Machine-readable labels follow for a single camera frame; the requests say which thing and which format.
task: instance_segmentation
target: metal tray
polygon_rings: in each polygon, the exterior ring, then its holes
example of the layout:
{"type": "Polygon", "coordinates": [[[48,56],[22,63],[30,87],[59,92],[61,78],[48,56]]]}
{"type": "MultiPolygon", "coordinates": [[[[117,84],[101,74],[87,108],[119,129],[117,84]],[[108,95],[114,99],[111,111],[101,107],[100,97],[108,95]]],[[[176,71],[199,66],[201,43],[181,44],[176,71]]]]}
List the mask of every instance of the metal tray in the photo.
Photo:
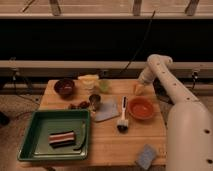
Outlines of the metal tray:
{"type": "Polygon", "coordinates": [[[18,154],[19,161],[82,160],[87,157],[90,135],[88,110],[40,110],[33,113],[18,154]],[[51,133],[73,130],[76,144],[52,148],[51,133]]]}

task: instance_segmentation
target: wooden table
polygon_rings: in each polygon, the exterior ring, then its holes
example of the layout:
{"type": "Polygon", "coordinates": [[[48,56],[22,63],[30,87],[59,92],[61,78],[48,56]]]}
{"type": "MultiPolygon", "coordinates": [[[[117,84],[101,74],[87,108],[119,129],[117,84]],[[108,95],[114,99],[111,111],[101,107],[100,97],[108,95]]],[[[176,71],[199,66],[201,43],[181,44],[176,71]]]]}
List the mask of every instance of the wooden table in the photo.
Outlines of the wooden table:
{"type": "MultiPolygon", "coordinates": [[[[55,93],[53,87],[56,81],[48,82],[39,109],[67,109],[70,103],[78,104],[83,100],[88,101],[91,92],[83,89],[79,80],[75,80],[75,94],[66,100],[55,93]]],[[[109,93],[101,94],[102,102],[115,98],[121,113],[122,97],[126,96],[128,99],[134,97],[133,85],[137,80],[115,79],[109,80],[109,82],[109,93]]],[[[142,95],[154,105],[156,116],[153,120],[137,121],[127,114],[129,129],[126,134],[121,134],[117,130],[118,117],[99,123],[91,121],[91,139],[87,159],[53,163],[25,163],[25,166],[43,166],[44,164],[46,166],[130,166],[135,165],[137,156],[145,144],[149,144],[157,150],[158,155],[153,161],[153,165],[165,165],[166,129],[153,86],[146,86],[142,95]]]]}

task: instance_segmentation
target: plate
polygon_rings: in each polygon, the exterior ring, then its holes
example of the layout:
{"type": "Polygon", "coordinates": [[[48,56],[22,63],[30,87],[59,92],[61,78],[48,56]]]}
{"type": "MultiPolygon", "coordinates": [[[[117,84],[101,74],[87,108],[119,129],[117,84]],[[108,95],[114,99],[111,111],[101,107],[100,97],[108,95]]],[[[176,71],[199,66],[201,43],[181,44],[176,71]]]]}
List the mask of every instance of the plate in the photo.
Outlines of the plate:
{"type": "Polygon", "coordinates": [[[82,160],[87,157],[90,130],[88,110],[40,110],[33,113],[18,154],[19,161],[82,160]],[[74,131],[75,145],[52,148],[49,135],[74,131]]]}

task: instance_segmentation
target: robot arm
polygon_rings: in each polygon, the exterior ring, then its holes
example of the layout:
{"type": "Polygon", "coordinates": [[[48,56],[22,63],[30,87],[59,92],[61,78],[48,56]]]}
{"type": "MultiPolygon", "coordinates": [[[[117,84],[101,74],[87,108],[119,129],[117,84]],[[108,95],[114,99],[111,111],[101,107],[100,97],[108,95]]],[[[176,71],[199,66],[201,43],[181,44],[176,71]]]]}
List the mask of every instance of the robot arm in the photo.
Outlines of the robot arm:
{"type": "Polygon", "coordinates": [[[213,170],[213,115],[167,69],[168,56],[151,55],[139,82],[150,84],[156,77],[167,91],[174,106],[168,117],[167,171],[213,170]]]}

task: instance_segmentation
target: blue sponge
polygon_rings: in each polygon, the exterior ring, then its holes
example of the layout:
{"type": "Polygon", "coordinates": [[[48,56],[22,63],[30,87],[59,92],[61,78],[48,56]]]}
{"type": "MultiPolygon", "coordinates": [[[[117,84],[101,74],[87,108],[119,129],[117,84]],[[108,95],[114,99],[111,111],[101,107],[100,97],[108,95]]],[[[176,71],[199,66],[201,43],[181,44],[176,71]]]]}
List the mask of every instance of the blue sponge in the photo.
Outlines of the blue sponge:
{"type": "Polygon", "coordinates": [[[146,144],[144,145],[143,151],[139,154],[136,163],[143,169],[148,170],[156,156],[156,150],[146,144]]]}

